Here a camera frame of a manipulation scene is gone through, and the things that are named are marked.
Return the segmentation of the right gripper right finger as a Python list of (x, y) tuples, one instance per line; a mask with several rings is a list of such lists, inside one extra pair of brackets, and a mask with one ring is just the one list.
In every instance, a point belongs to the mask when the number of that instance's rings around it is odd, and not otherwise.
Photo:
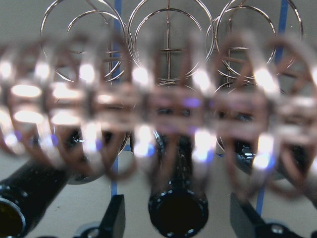
[(265, 221), (249, 202), (230, 195), (230, 224), (237, 238), (263, 238)]

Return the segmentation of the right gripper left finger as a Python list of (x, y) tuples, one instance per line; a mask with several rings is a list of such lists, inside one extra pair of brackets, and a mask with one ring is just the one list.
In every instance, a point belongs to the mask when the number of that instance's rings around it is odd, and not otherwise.
[(114, 195), (99, 225), (100, 238), (122, 238), (125, 230), (124, 195)]

